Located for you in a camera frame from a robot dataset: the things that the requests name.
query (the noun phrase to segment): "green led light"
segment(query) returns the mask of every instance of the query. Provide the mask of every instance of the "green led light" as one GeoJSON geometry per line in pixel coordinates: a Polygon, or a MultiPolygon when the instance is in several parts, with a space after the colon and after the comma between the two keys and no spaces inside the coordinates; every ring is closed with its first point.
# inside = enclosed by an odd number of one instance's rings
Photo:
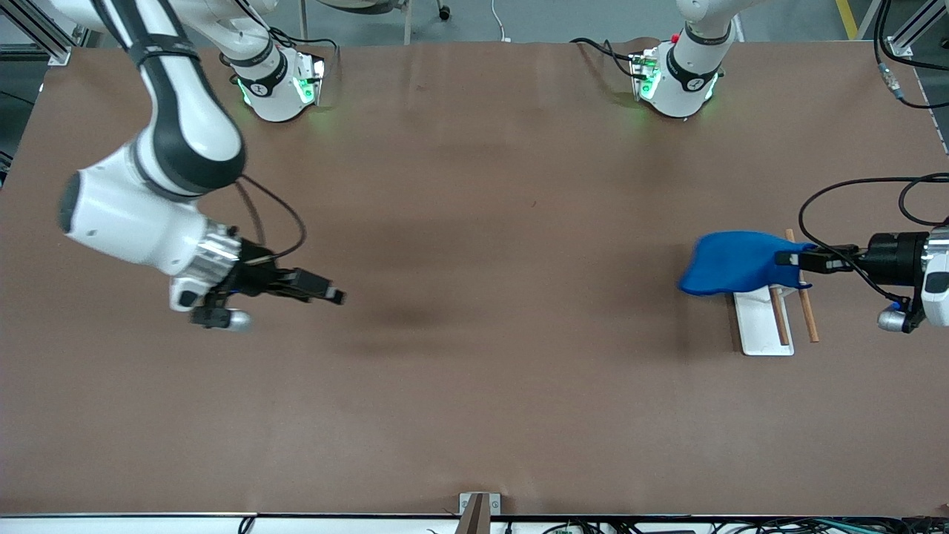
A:
{"type": "Polygon", "coordinates": [[[712,81],[709,82],[709,90],[705,93],[705,100],[712,98],[712,90],[715,89],[715,82],[718,81],[718,75],[716,74],[712,81]]]}
{"type": "Polygon", "coordinates": [[[297,92],[300,93],[300,100],[304,104],[312,103],[315,98],[313,96],[313,84],[306,80],[297,80],[296,78],[293,80],[296,82],[297,92]]]}
{"type": "Polygon", "coordinates": [[[642,88],[640,89],[640,96],[646,100],[649,100],[656,94],[656,86],[659,85],[660,81],[660,72],[658,68],[653,69],[649,74],[649,78],[642,82],[642,88]]]}
{"type": "Polygon", "coordinates": [[[247,96],[247,90],[244,89],[244,84],[242,84],[240,80],[237,80],[237,86],[240,87],[240,92],[244,95],[244,104],[251,105],[251,99],[247,96]]]}

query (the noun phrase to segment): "black strap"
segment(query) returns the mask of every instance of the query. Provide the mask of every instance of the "black strap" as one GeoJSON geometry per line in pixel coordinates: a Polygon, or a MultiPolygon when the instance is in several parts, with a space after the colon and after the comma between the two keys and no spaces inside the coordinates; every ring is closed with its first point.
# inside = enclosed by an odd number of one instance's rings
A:
{"type": "Polygon", "coordinates": [[[700,45],[705,45],[706,47],[714,47],[717,45],[725,44],[725,41],[728,41],[729,35],[732,34],[732,23],[728,23],[728,30],[725,31],[725,34],[721,37],[716,37],[715,39],[707,39],[700,35],[696,35],[692,28],[688,24],[685,25],[685,35],[692,41],[699,43],[700,45]]]}
{"type": "Polygon", "coordinates": [[[132,58],[136,68],[141,67],[145,60],[159,56],[186,56],[200,61],[195,45],[187,37],[149,33],[128,49],[128,57],[132,58]]]}
{"type": "Polygon", "coordinates": [[[238,80],[240,80],[241,85],[256,96],[270,96],[273,93],[273,88],[277,87],[280,82],[283,82],[287,76],[287,56],[284,54],[278,55],[280,56],[280,63],[277,64],[277,68],[274,69],[273,72],[256,80],[239,76],[238,80]]]}
{"type": "Polygon", "coordinates": [[[682,90],[685,92],[694,93],[701,91],[715,78],[716,74],[718,74],[718,69],[721,67],[721,64],[719,64],[715,70],[701,74],[686,70],[676,61],[676,54],[673,53],[675,50],[676,47],[669,48],[669,53],[666,55],[665,61],[669,66],[669,74],[676,80],[679,80],[679,83],[682,84],[682,90]]]}

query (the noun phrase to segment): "brown paper surface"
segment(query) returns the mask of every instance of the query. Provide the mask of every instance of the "brown paper surface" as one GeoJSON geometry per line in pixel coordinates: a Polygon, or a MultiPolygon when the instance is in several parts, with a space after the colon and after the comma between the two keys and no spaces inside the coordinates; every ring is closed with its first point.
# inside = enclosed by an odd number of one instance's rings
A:
{"type": "MultiPolygon", "coordinates": [[[[247,172],[310,238],[285,266],[343,307],[233,300],[252,334],[167,306],[167,278],[65,238],[65,180],[150,106],[117,50],[53,68],[0,193],[0,511],[938,514],[949,331],[877,329],[853,275],[811,275],[821,343],[752,358],[723,297],[676,290],[695,239],[783,235],[833,182],[944,170],[869,44],[736,45],[687,122],[574,45],[347,48],[324,104],[266,124],[204,50],[247,172]]],[[[897,68],[907,97],[913,73],[897,68]]],[[[818,201],[832,243],[917,229],[896,185],[818,201]]],[[[269,245],[296,238],[257,196],[269,245]]],[[[912,209],[945,216],[946,191],[912,209]]],[[[204,213],[251,225],[232,189],[204,213]]]]}

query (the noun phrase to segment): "blue cloth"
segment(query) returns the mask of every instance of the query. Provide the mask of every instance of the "blue cloth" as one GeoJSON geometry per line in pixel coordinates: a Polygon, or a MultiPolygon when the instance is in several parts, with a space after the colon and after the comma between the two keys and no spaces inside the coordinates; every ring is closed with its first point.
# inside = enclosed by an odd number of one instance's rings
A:
{"type": "Polygon", "coordinates": [[[679,289],[689,295],[745,293],[767,285],[795,289],[810,287],[800,283],[800,267],[777,265],[774,254],[802,252],[816,248],[810,243],[794,243],[761,232],[717,232],[696,242],[692,262],[679,281],[679,289]]]}

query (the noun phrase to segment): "chair leg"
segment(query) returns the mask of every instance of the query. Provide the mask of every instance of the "chair leg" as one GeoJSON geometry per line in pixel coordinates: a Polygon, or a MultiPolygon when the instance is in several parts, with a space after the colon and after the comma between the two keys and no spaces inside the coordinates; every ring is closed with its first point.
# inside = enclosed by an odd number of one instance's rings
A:
{"type": "Polygon", "coordinates": [[[412,43],[412,0],[405,0],[403,9],[405,10],[405,35],[402,39],[402,43],[408,46],[412,43]]]}

